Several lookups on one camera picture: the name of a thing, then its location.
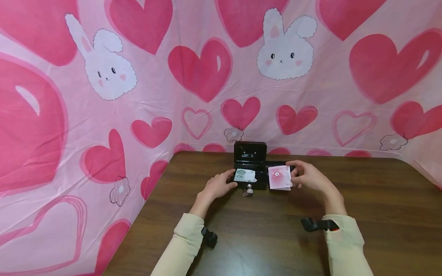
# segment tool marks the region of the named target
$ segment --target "banknote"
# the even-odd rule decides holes
[[[246,169],[237,169],[233,181],[256,182],[255,171]]]
[[[290,187],[293,186],[290,179],[291,175],[289,166],[269,167],[270,189],[290,190]]]

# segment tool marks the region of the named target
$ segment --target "beige sleeve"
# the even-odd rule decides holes
[[[185,276],[202,243],[204,220],[183,214],[175,227],[172,240],[156,263],[151,276]]]
[[[332,276],[373,276],[365,259],[364,238],[356,220],[344,215],[325,215],[339,226],[337,231],[326,231],[330,273]]]

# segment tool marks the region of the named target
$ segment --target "left hand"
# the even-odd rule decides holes
[[[227,170],[224,173],[217,174],[212,177],[207,183],[206,187],[201,191],[201,194],[209,197],[211,200],[222,197],[228,191],[238,186],[236,182],[226,183],[227,179],[235,172],[236,169]]]

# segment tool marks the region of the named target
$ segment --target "flower illustration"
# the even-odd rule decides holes
[[[126,196],[129,195],[130,186],[127,177],[118,176],[115,181],[115,187],[110,191],[109,199],[111,203],[116,203],[118,206],[123,206]]]
[[[385,135],[381,139],[381,151],[393,150],[397,151],[408,143],[408,140],[400,134]]]
[[[224,131],[224,136],[227,138],[227,142],[235,142],[241,141],[244,135],[244,131],[242,131],[239,127],[232,127],[231,129],[226,129]]]

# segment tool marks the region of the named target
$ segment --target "bunny illustration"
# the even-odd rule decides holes
[[[284,33],[282,16],[276,8],[264,15],[264,45],[258,52],[257,65],[263,76],[271,79],[294,79],[310,70],[313,47],[305,38],[316,32],[313,17],[297,18]]]
[[[66,14],[65,20],[85,60],[89,82],[102,99],[115,100],[135,88],[137,75],[130,62],[117,54],[123,50],[123,45],[115,33],[98,30],[92,45],[72,14]]]

